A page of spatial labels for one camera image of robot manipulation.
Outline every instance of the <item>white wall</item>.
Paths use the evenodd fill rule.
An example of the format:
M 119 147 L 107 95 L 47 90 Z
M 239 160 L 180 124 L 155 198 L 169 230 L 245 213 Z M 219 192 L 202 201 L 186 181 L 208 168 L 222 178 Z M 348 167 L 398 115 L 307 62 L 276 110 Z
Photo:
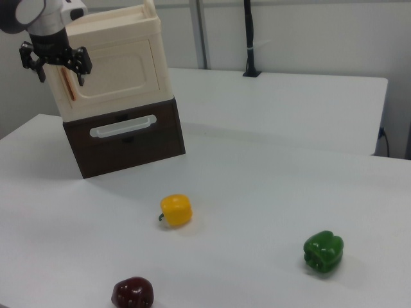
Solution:
M 85 0 L 92 12 L 114 6 L 141 4 L 142 0 Z M 162 22 L 164 50 L 169 67 L 198 68 L 197 47 L 188 0 L 156 0 Z M 26 32 L 9 35 L 0 31 L 0 139 L 37 114 L 58 115 L 46 83 L 21 64 L 19 48 L 30 38 Z
M 238 0 L 223 2 L 204 3 L 209 63 L 212 69 L 242 71 L 247 59 L 243 7 Z M 259 70 L 387 78 L 382 125 L 391 156 L 404 157 L 411 120 L 411 3 L 264 1 L 252 7 L 252 14 L 254 43 L 266 42 L 255 51 Z M 378 154 L 385 155 L 380 143 Z
M 0 138 L 37 114 L 58 115 L 48 84 L 21 64 L 19 48 L 28 39 L 26 33 L 0 31 Z

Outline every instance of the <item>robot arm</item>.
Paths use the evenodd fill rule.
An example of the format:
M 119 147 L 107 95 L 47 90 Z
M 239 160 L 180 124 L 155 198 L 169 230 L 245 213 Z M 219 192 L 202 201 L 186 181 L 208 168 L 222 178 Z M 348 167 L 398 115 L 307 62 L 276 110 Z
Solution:
M 86 13 L 81 0 L 1 0 L 0 30 L 29 33 L 31 43 L 22 44 L 20 56 L 23 67 L 36 71 L 41 82 L 46 79 L 43 65 L 51 64 L 72 70 L 83 85 L 82 75 L 90 74 L 91 60 L 85 47 L 70 47 L 66 25 Z M 32 52 L 37 60 L 31 57 Z

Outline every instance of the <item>green bell pepper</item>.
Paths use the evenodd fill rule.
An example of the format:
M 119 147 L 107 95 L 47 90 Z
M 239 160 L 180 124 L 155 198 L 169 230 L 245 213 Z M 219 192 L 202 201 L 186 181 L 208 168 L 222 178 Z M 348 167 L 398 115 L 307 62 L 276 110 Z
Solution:
M 320 273 L 328 273 L 342 258 L 344 242 L 331 231 L 322 231 L 311 236 L 304 243 L 304 260 L 307 265 Z

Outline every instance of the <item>cabinet door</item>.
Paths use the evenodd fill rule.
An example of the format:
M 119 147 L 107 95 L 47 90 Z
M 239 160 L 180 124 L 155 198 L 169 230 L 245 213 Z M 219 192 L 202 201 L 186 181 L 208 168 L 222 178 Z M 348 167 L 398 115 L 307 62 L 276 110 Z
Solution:
M 89 51 L 92 71 L 78 84 L 72 71 L 59 70 L 71 108 L 159 90 L 148 40 Z

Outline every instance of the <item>drawer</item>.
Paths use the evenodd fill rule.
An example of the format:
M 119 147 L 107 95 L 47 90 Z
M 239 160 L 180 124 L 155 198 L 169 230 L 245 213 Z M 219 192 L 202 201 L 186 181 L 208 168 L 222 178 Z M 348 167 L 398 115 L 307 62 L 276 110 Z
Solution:
M 156 121 L 142 129 L 108 137 L 97 137 L 93 131 L 101 126 L 116 130 L 118 123 L 146 116 L 155 116 Z M 185 154 L 175 99 L 63 126 L 84 178 Z
M 111 114 L 90 117 L 78 121 L 67 122 L 64 123 L 64 128 L 67 136 L 69 136 L 72 147 L 80 149 L 95 146 L 97 144 L 104 144 L 116 139 L 128 138 L 133 135 L 141 135 L 148 132 L 156 132 L 165 128 L 174 127 L 177 124 L 175 114 L 175 107 L 173 103 L 167 101 L 123 110 L 120 112 L 113 112 Z M 110 126 L 116 123 L 126 123 L 133 119 L 142 119 L 144 121 L 150 116 L 155 117 L 155 122 L 153 123 L 152 121 L 146 128 L 140 128 L 132 132 L 120 133 L 108 137 L 93 137 L 91 135 L 91 131 L 95 131 L 97 128 Z

